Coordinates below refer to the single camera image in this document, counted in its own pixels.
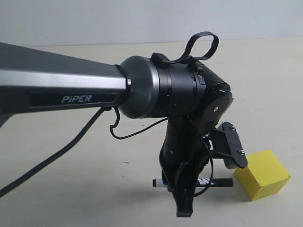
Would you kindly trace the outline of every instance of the table surface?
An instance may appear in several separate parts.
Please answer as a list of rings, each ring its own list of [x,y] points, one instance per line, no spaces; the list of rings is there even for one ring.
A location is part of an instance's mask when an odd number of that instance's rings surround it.
[[[209,42],[198,42],[201,55]],[[162,52],[177,58],[185,43],[41,47],[40,50],[117,64],[131,55]],[[158,155],[166,123],[127,140],[115,140],[102,115],[63,157],[0,200],[1,227],[302,226],[303,38],[221,41],[205,64],[232,87],[234,102],[221,121],[232,122],[247,155],[274,152],[291,175],[280,193],[249,202],[237,180],[194,200],[191,218],[176,218],[160,177]],[[96,109],[15,115],[0,129],[0,187],[67,144]],[[118,135],[156,119],[122,117]],[[234,171],[215,160],[214,177]],[[208,177],[209,167],[202,176]]]

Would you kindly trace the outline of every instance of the yellow block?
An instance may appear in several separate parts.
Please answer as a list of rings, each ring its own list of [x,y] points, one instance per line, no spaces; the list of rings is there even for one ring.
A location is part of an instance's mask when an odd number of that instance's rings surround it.
[[[235,175],[251,201],[278,193],[290,179],[271,150],[249,155],[247,160],[248,167],[236,168]]]

